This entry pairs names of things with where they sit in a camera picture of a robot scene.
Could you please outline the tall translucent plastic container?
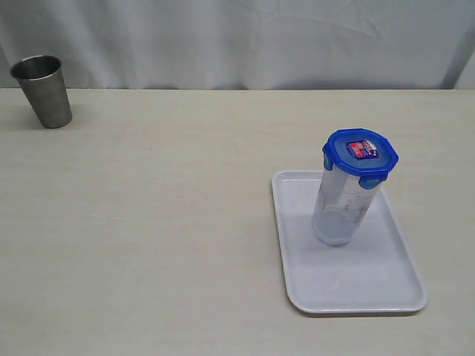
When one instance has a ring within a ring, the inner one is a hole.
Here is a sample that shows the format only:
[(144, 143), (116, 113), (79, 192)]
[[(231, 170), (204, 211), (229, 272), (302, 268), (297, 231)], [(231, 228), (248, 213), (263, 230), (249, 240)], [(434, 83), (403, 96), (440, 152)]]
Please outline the tall translucent plastic container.
[(325, 169), (312, 216), (316, 237), (329, 246), (348, 244), (380, 186), (380, 180), (366, 182), (336, 166)]

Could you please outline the blue plastic snap lid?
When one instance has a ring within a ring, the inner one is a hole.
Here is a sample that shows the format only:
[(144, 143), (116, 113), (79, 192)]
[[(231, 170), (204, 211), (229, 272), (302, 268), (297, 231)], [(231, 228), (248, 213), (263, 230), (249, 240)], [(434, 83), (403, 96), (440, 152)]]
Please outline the blue plastic snap lid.
[(394, 169), (399, 156), (381, 134), (364, 128), (340, 129), (332, 133), (322, 148), (324, 168), (337, 167), (358, 178), (365, 190), (376, 188)]

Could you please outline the stainless steel cup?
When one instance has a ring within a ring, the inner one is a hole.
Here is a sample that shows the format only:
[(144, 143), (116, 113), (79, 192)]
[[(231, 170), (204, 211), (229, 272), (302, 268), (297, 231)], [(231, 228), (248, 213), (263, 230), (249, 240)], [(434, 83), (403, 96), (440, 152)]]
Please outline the stainless steel cup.
[(62, 128), (71, 122), (71, 105), (58, 58), (50, 55), (25, 58), (11, 67), (10, 75), (19, 83), (44, 128)]

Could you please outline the white backdrop curtain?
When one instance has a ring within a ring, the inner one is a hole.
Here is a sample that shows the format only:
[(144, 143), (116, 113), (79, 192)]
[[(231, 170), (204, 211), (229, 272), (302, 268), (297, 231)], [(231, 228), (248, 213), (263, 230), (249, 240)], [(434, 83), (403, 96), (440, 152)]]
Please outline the white backdrop curtain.
[(71, 88), (470, 89), (472, 1), (3, 1), (10, 66)]

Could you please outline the white rectangular tray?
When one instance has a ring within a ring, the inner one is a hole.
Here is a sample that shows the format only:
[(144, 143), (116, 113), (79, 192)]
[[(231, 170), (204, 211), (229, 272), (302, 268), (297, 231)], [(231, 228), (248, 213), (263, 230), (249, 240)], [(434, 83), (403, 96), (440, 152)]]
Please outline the white rectangular tray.
[(415, 314), (428, 292), (384, 190), (349, 244), (330, 247), (311, 225), (321, 170), (271, 181), (286, 295), (305, 314)]

